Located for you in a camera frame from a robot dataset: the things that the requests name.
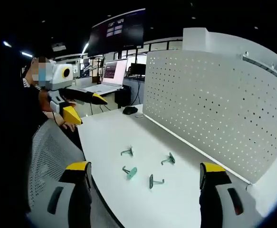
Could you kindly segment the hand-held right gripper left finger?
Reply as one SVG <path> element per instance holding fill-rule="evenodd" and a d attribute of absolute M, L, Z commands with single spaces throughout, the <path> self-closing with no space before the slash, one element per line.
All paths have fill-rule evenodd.
<path fill-rule="evenodd" d="M 90 228 L 91 163 L 75 162 L 58 180 L 46 178 L 41 193 L 34 198 L 28 218 L 36 228 Z"/>

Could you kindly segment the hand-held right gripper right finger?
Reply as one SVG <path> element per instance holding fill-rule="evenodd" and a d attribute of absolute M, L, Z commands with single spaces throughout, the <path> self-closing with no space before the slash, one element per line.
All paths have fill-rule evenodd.
<path fill-rule="evenodd" d="M 200 164 L 199 204 L 202 228 L 255 228 L 262 221 L 255 199 L 214 163 Z"/>

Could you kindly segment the person's left hand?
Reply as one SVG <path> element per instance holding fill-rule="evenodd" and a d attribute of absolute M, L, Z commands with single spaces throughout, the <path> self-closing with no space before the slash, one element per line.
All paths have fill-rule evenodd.
<path fill-rule="evenodd" d="M 72 132 L 74 132 L 76 130 L 76 124 L 69 123 L 69 122 L 66 122 L 66 121 L 62 121 L 61 123 L 59 123 L 59 126 L 63 127 L 64 129 L 69 129 Z"/>

